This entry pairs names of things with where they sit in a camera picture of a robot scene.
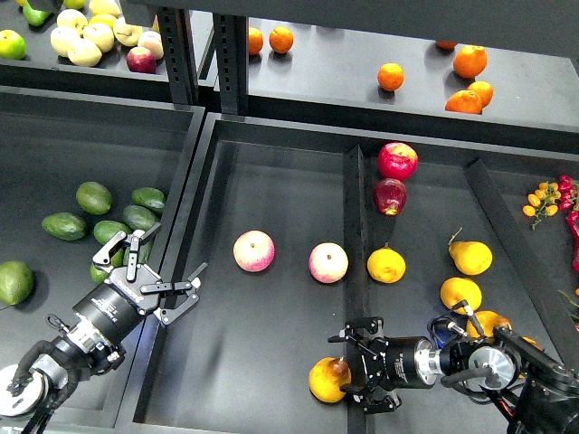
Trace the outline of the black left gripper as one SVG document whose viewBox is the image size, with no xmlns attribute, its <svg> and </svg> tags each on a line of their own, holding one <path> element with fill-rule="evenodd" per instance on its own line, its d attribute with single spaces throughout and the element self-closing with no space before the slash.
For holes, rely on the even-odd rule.
<svg viewBox="0 0 579 434">
<path fill-rule="evenodd" d="M 142 265 L 144 251 L 160 229 L 156 222 L 147 231 L 117 231 L 92 258 L 95 269 L 109 274 L 109 283 L 100 283 L 72 309 L 112 344 L 120 344 L 152 312 L 162 326 L 169 326 L 199 301 L 200 275 L 207 262 L 180 282 L 163 282 L 152 268 Z M 127 262 L 116 268 L 113 258 L 120 250 Z"/>
</svg>

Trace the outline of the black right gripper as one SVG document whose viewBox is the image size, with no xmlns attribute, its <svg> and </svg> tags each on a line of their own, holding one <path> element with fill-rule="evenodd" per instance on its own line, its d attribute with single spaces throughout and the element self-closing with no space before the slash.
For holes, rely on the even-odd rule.
<svg viewBox="0 0 579 434">
<path fill-rule="evenodd" d="M 366 414 L 397 410 L 402 400 L 395 389 L 430 389 L 432 374 L 429 363 L 422 359 L 432 349 L 431 342 L 420 336 L 383 337 L 384 319 L 367 316 L 346 321 L 337 335 L 330 336 L 331 344 L 347 343 L 363 355 L 366 385 L 343 384 L 339 390 Z"/>
</svg>

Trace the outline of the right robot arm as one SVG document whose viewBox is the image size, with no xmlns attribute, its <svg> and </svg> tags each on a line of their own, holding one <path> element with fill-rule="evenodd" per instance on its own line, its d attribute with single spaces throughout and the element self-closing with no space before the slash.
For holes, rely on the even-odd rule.
<svg viewBox="0 0 579 434">
<path fill-rule="evenodd" d="M 509 433 L 578 431 L 578 374 L 515 333 L 508 325 L 485 331 L 466 300 L 436 316 L 427 336 L 387 337 L 380 316 L 347 321 L 331 343 L 360 354 L 361 385 L 340 390 L 366 414 L 397 410 L 400 389 L 440 383 L 478 404 L 491 403 Z"/>
</svg>

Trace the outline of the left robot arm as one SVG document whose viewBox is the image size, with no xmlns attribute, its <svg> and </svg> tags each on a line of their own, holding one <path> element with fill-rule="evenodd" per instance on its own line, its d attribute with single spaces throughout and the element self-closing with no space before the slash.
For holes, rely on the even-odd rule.
<svg viewBox="0 0 579 434">
<path fill-rule="evenodd" d="M 49 316 L 58 331 L 51 341 L 37 342 L 17 364 L 1 371 L 1 417 L 23 420 L 25 433 L 42 433 L 81 382 L 119 368 L 125 338 L 148 316 L 168 326 L 199 300 L 202 263 L 180 282 L 164 281 L 139 260 L 141 248 L 160 230 L 117 231 L 93 256 L 105 279 L 77 303 L 77 321 L 66 325 Z"/>
</svg>

